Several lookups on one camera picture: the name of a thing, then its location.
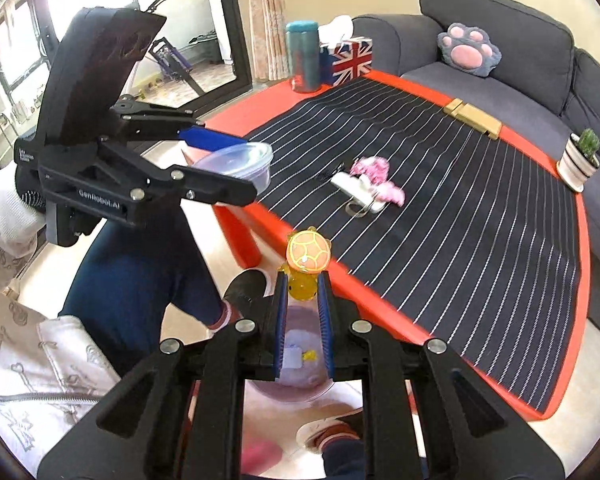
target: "union jack tissue box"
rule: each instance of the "union jack tissue box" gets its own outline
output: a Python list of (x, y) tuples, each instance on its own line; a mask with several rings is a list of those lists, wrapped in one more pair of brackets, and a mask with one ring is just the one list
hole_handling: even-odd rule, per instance
[(320, 45), (320, 82), (337, 86), (371, 70), (371, 38), (351, 38), (330, 48)]

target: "red table leg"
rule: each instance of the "red table leg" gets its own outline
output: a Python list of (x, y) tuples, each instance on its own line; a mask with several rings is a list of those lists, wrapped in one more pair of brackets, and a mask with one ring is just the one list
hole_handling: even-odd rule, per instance
[(229, 208), (221, 205), (214, 205), (212, 208), (236, 263), (243, 269), (257, 267), (262, 260), (262, 253), (250, 229)]

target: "orange turtle shell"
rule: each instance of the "orange turtle shell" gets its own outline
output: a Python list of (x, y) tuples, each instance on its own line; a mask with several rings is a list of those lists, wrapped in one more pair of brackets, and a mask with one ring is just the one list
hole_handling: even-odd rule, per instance
[(286, 244), (289, 267), (307, 274), (318, 274), (331, 261), (331, 243), (318, 231), (308, 229), (290, 236)]

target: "gray paw cushion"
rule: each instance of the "gray paw cushion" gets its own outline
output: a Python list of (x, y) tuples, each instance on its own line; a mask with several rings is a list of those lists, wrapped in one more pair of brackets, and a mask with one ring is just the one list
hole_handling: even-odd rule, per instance
[(452, 23), (438, 34), (438, 46), (449, 66), (480, 77), (487, 77), (502, 59), (489, 35), (478, 27)]

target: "turtle toy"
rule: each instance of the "turtle toy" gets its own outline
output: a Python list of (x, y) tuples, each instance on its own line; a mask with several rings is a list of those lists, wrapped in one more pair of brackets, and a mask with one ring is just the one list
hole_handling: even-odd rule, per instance
[(286, 243), (286, 262), (282, 270), (289, 278), (289, 294), (299, 301), (308, 301), (318, 292), (318, 274), (331, 261), (331, 241), (315, 227), (292, 232)]

